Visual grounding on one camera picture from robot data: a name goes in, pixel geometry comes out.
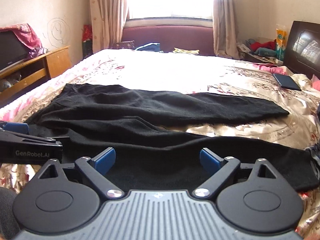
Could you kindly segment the black pants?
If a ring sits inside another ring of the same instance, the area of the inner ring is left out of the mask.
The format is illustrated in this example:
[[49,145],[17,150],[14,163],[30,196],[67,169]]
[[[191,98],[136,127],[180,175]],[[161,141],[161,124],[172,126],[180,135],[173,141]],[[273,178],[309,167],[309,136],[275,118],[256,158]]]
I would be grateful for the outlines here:
[[243,137],[208,137],[181,130],[202,124],[241,125],[287,116],[274,102],[213,93],[130,90],[120,85],[65,85],[27,119],[39,137],[69,137],[65,160],[93,157],[112,147],[116,163],[107,177],[123,190],[193,189],[207,179],[199,153],[208,148],[243,163],[266,158],[297,191],[319,185],[311,155]]

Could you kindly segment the wooden tv cabinet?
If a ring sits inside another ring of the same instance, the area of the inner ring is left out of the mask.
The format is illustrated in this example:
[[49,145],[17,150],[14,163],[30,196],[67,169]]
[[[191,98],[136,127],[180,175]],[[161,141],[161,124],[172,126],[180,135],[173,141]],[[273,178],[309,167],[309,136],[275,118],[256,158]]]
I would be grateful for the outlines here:
[[69,46],[1,70],[1,106],[72,67]]

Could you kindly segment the black television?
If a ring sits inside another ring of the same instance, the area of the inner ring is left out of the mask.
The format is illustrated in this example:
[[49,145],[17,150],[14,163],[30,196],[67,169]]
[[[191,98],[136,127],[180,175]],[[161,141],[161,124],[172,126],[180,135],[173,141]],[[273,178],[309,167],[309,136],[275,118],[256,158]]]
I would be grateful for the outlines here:
[[25,59],[30,49],[25,46],[12,31],[0,34],[0,68],[1,70]]

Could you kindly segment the pink cloth on television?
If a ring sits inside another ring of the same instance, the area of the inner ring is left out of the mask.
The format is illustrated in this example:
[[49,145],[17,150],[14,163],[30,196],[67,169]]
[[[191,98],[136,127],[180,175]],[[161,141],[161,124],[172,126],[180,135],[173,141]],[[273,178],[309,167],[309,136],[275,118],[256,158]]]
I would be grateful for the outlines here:
[[36,35],[33,28],[27,23],[1,27],[0,31],[12,31],[15,34],[18,40],[29,49],[27,59],[36,58],[48,53],[49,51],[47,48],[44,48],[40,38]]

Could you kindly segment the floral satin bedspread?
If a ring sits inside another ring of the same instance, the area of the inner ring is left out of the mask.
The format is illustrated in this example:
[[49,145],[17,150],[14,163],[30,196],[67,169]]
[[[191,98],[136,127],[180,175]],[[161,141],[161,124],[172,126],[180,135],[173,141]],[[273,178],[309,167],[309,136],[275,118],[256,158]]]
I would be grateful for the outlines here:
[[209,137],[247,137],[303,149],[319,140],[319,91],[304,74],[292,74],[299,91],[282,89],[271,73],[255,64],[214,56],[149,51],[103,50],[58,77],[1,108],[4,121],[24,122],[46,107],[68,84],[121,85],[129,89],[168,90],[183,94],[216,93],[273,101],[289,116],[239,126],[185,126]]

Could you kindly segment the black smartphone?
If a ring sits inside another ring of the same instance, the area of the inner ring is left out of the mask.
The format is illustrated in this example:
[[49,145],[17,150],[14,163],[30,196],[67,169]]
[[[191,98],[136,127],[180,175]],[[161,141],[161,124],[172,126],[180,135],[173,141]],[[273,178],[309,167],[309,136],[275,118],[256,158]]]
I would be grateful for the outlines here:
[[299,87],[299,85],[297,85],[290,76],[282,75],[282,74],[273,74],[273,77],[275,78],[275,80],[277,81],[277,83],[280,85],[281,88],[301,91],[301,88]]

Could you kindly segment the red bag by curtain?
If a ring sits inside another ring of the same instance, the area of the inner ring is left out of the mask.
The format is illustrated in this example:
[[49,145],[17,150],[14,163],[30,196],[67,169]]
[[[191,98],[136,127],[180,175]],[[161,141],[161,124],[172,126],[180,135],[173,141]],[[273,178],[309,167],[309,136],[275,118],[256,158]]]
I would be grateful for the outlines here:
[[93,54],[92,44],[93,44],[92,26],[86,24],[83,27],[82,32],[82,55],[83,59],[91,56]]

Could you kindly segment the yellow cloth on sofa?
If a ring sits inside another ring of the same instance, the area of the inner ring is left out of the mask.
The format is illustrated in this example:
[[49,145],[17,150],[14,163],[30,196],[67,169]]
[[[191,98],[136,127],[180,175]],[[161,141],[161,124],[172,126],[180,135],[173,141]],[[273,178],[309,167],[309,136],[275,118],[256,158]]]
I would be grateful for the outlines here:
[[178,54],[190,54],[190,55],[199,55],[199,50],[186,50],[186,49],[180,49],[180,48],[174,48],[172,51],[173,53]]

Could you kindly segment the right beige curtain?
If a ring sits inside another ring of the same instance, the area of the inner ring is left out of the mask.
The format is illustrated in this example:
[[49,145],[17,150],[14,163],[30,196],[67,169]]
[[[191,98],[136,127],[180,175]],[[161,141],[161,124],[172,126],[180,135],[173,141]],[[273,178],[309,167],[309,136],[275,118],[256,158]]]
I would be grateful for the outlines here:
[[233,0],[214,0],[213,41],[216,56],[239,59]]

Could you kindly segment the beige curtain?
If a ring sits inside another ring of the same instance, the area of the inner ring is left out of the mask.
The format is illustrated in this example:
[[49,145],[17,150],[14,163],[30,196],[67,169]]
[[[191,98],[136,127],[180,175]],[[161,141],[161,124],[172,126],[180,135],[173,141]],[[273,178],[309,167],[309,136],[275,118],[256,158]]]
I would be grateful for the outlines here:
[[97,53],[122,39],[129,6],[127,0],[89,0],[92,49]]
[[216,56],[239,59],[233,0],[214,0],[213,41]]

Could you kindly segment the maroon sofa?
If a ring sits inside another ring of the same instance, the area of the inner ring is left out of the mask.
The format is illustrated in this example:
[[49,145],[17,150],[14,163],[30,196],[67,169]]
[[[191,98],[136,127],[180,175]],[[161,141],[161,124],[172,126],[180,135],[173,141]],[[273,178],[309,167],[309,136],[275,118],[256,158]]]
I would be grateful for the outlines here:
[[213,29],[187,25],[158,25],[123,29],[123,42],[133,41],[135,47],[159,43],[164,52],[175,48],[198,50],[202,56],[214,56]]

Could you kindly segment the blue cloth on sofa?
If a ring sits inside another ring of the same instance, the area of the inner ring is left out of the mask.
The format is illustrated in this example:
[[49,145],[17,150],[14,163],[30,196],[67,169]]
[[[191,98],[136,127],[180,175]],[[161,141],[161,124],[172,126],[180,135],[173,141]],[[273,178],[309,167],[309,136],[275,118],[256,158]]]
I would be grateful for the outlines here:
[[151,42],[145,45],[139,46],[135,49],[135,51],[153,51],[153,52],[160,52],[161,46],[160,43]]

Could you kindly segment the dark wooden headboard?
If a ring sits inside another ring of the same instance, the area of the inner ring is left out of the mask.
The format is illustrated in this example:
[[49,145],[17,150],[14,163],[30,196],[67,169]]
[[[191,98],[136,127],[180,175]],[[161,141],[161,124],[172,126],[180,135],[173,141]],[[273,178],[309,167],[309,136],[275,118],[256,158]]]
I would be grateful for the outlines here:
[[284,56],[284,66],[308,78],[319,77],[320,26],[293,21]]

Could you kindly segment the yellow green snack bag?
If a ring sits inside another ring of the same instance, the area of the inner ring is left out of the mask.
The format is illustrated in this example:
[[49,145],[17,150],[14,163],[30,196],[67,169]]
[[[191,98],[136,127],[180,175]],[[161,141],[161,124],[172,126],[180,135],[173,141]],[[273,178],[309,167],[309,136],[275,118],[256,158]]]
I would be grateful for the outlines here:
[[285,50],[287,46],[288,31],[284,25],[276,25],[276,52],[277,59],[284,61]]

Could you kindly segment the left beige curtain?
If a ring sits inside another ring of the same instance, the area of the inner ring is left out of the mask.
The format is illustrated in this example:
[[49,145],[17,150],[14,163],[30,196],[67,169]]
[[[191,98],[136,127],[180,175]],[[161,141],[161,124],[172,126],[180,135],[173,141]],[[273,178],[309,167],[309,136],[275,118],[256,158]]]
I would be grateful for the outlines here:
[[89,0],[92,49],[97,53],[122,39],[129,6],[127,0]]

